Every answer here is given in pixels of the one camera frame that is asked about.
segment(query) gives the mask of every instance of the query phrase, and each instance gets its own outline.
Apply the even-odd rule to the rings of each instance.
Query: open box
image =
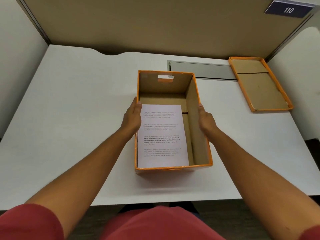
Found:
[[[293,109],[289,97],[263,58],[231,56],[229,64],[252,112]]]
[[[181,105],[189,166],[138,168],[138,132],[135,134],[136,173],[160,170],[195,170],[213,165],[208,139],[199,128],[200,103],[196,78],[190,72],[138,71],[137,102]]]

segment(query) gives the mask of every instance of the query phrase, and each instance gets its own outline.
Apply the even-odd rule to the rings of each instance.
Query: desk number plate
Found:
[[[294,18],[305,17],[315,5],[289,0],[273,0],[264,13],[288,16]]]

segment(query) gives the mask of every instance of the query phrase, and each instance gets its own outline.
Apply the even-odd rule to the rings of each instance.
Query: dark wooden floor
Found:
[[[317,166],[320,168],[320,143],[306,141]],[[320,196],[312,196],[319,204]],[[243,200],[196,201],[194,206],[203,221],[228,240],[270,239],[258,220],[251,214]],[[103,226],[115,216],[123,205],[91,206],[85,216],[69,236],[68,240],[95,240],[99,238]]]

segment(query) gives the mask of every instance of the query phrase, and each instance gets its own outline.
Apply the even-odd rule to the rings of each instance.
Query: desk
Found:
[[[0,209],[25,202],[114,133],[136,95],[138,70],[167,70],[167,60],[228,64],[50,45],[0,143]],[[320,194],[320,173],[289,112],[251,113],[237,81],[197,84],[226,134],[306,194]],[[212,145],[211,151],[207,169],[137,175],[132,139],[93,205],[241,198]]]

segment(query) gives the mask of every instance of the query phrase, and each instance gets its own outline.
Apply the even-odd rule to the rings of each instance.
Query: cardboard box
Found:
[[[252,112],[293,109],[289,97],[263,58],[231,56],[229,64]]]
[[[138,168],[138,132],[135,134],[136,173],[162,170],[195,170],[213,165],[208,139],[199,128],[200,103],[196,78],[190,72],[138,71],[137,102],[181,105],[189,166]]]

